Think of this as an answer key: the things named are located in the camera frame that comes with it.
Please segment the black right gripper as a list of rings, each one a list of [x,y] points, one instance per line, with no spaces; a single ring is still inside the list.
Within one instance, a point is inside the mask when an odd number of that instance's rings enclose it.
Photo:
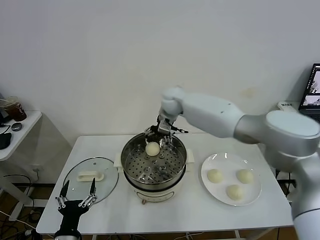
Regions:
[[[159,141],[161,148],[172,144],[172,134],[160,132],[157,125],[152,125],[144,131],[144,139],[146,143]]]

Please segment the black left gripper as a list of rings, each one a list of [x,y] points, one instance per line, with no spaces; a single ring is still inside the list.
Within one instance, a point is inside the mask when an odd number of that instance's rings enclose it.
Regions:
[[[89,195],[84,200],[67,200],[67,192],[70,181],[68,180],[62,187],[58,196],[55,197],[58,203],[58,212],[62,215],[62,221],[60,224],[61,230],[77,230],[80,217],[88,211],[88,207],[91,207],[97,200],[96,195],[96,178],[94,177]]]

